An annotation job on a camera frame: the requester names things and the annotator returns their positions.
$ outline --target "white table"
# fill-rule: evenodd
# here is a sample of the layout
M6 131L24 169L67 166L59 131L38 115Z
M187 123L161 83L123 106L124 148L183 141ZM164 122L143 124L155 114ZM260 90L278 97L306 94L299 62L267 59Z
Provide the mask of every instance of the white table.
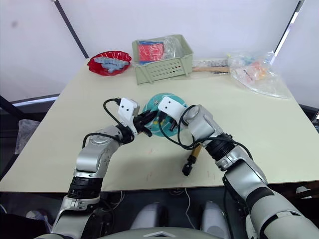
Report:
M196 78L137 85L132 67L103 77L90 72L85 63L2 179L0 190L67 192L83 137L115 124L104 112L103 101L128 97L142 108L162 92L174 93L189 105L205 106L225 132L250 149L269 183L319 179L319 135L294 99L255 94L230 75ZM116 114L117 106L108 106ZM189 154L163 137L141 134L113 155L102 191L223 185L223 173L205 150L185 177L181 169Z

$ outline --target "floor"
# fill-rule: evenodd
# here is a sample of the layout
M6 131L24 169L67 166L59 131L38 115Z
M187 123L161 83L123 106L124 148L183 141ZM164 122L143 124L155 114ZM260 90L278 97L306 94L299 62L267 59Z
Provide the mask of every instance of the floor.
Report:
M42 106L40 114L42 117L49 109ZM34 113L37 109L28 108L25 111ZM9 119L10 116L2 115L1 122L1 160L0 173L3 173L5 166L15 159L14 149L17 135L17 120ZM275 185L277 191L292 187L292 184ZM206 201L210 200L217 203L222 210L224 187L215 188L189 188L187 189L191 206L189 209L189 217L197 228L200 228L202 206ZM185 215L188 206L188 198L185 193L179 196L170 194L171 190L145 190L145 191L128 191L125 193L123 202L114 210L115 225L113 232L121 232L128 230L138 214L138 212L146 205L159 202L168 210L168 226L191 228L189 221ZM49 221L52 223L58 213L63 194L31 194L31 193L0 193L0 203L6 208L8 213L25 216L30 210L44 210L49 215ZM102 193L102 198L108 202L117 202L120 198L120 192ZM226 200L227 211L229 214L230 225L236 239L246 239L244 211L237 202L233 201L228 195Z

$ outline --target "plastic basket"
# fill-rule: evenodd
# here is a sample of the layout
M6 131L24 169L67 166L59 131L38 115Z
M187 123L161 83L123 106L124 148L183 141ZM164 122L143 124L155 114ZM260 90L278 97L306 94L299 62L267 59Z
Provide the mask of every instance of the plastic basket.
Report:
M161 61L155 61L135 67L137 83L145 83L170 78L174 76L186 75L192 72L193 51L186 42L183 35L172 35L176 37L184 50L183 57L176 57ZM150 40L160 40L161 38L153 38ZM139 62L138 40L132 42L133 58L135 62Z

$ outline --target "red plate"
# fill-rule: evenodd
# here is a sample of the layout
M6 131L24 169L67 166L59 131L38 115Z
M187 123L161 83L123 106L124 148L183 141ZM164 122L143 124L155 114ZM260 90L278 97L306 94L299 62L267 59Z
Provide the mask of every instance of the red plate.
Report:
M108 69L105 69L102 67L101 63L96 63L94 61L95 57L99 57L99 56L105 56L105 57L109 57L109 58L115 58L115 59L119 59L122 61L127 61L129 64L124 66L122 69L120 70L114 70L112 73L110 73L108 71ZM128 53L123 52L123 51L106 51L106 52L102 52L100 54L97 54L96 56L93 56L90 61L88 62L88 66L89 66L89 70L92 72L95 72L99 75L102 76L115 76L117 74L122 73L123 71L125 71L126 69L128 69L128 67L130 66L130 61L131 61L131 57L128 55Z

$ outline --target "white wall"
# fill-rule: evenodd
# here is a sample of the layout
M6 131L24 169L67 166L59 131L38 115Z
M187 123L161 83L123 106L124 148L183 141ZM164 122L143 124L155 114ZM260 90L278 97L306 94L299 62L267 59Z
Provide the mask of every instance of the white wall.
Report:
M274 66L299 104L319 108L318 0L305 0Z
M183 34L196 58L276 48L297 0L60 0L89 56Z
M0 94L9 101L57 94L84 56L50 0L0 1Z

